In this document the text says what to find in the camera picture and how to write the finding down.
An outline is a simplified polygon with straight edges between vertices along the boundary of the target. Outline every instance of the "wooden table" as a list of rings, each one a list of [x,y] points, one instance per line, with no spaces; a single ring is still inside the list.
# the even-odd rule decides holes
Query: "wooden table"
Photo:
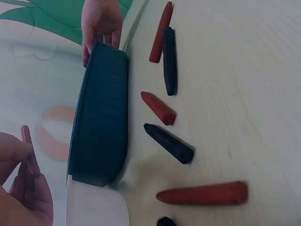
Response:
[[[178,0],[179,88],[168,97],[163,59],[148,61],[167,1],[150,0],[130,57],[130,146],[120,182],[131,226],[162,216],[179,226],[297,226],[301,223],[301,3],[297,0]],[[196,148],[182,165],[143,129],[163,126],[141,100],[152,92],[177,113],[165,127]],[[243,180],[236,207],[160,203],[158,191]]]

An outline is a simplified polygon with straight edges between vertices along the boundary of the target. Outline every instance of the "table surface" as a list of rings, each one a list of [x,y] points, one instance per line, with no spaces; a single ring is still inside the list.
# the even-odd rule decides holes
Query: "table surface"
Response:
[[[130,57],[129,162],[120,189],[132,226],[169,216],[179,226],[301,223],[301,3],[297,0],[175,0],[178,95],[168,97],[163,61],[148,61],[167,1],[150,0]],[[164,126],[141,100],[152,92],[177,112]],[[143,130],[163,126],[196,148],[182,165]],[[158,191],[243,180],[236,207],[160,203]]]
[[[162,216],[175,219],[178,226],[299,225],[301,3],[174,2],[170,25],[177,43],[177,96],[166,95],[163,61],[148,62],[166,1],[149,0],[127,48],[129,156],[117,188],[127,201],[131,225],[152,226]],[[132,12],[139,11],[138,3],[133,2]],[[1,3],[0,13],[12,8]],[[55,139],[68,145],[71,123],[41,116],[53,106],[75,108],[84,74],[81,47],[14,21],[0,20],[0,34],[1,131],[21,138],[20,127],[29,125],[53,194],[54,225],[64,225],[67,163],[44,154],[35,128],[42,122]],[[141,100],[141,91],[154,93],[177,112],[174,126],[162,125]],[[193,163],[181,165],[163,150],[143,131],[146,122],[194,146]],[[248,183],[248,204],[181,207],[155,198],[163,189],[232,180]]]

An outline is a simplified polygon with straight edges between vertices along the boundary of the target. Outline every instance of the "finger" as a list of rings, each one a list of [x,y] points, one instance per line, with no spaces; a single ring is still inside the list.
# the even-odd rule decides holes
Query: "finger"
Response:
[[[14,182],[9,190],[11,196],[23,203],[26,191],[26,171],[27,162],[23,161],[20,165],[18,175],[15,177]]]
[[[26,171],[26,191],[23,201],[23,206],[26,208],[33,210],[35,205],[35,178],[38,174],[31,174],[29,169]]]
[[[112,34],[106,34],[104,36],[105,44],[112,46]]]
[[[98,42],[103,43],[103,33],[101,31],[97,33],[96,38]]]
[[[112,47],[113,48],[119,48],[121,31],[122,31],[122,29],[119,29],[112,33]]]
[[[21,162],[32,152],[31,144],[24,143],[11,134],[0,132],[0,162],[9,160]]]
[[[95,39],[94,29],[89,23],[82,24],[82,34],[83,34],[83,46],[86,46],[88,49],[89,55],[92,52],[93,43]]]
[[[35,214],[43,219],[43,222],[53,222],[53,202],[51,192],[43,174],[35,178]]]

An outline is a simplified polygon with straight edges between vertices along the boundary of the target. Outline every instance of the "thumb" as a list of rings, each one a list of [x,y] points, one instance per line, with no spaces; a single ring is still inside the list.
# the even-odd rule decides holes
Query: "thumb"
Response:
[[[0,162],[13,160],[19,163],[32,151],[31,144],[24,143],[11,134],[0,132]]]
[[[43,174],[36,175],[35,178],[35,208],[36,217],[41,219],[43,225],[53,224],[53,201],[51,192]]]

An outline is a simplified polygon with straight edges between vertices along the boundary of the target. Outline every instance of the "broken crayon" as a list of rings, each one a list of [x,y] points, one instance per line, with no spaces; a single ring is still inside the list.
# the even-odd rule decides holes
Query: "broken crayon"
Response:
[[[28,144],[32,145],[32,138],[30,136],[30,131],[29,127],[26,125],[23,125],[21,127],[21,135],[22,135],[22,141]],[[27,158],[27,164],[28,164],[28,169],[31,174],[40,174],[40,168],[37,162],[36,155],[33,151],[33,153]]]
[[[156,198],[177,205],[240,205],[248,199],[248,187],[236,181],[218,185],[178,188],[159,192]]]
[[[181,141],[155,125],[146,123],[144,124],[144,129],[148,135],[150,135],[182,164],[187,164],[192,161],[194,151]]]
[[[169,26],[171,15],[173,13],[173,4],[168,2],[164,8],[164,11],[161,16],[161,20],[158,26],[154,44],[151,49],[149,61],[152,63],[159,63],[161,58],[161,53],[163,49],[163,32],[165,27]]]
[[[165,125],[173,125],[176,113],[152,93],[141,92],[142,100]]]

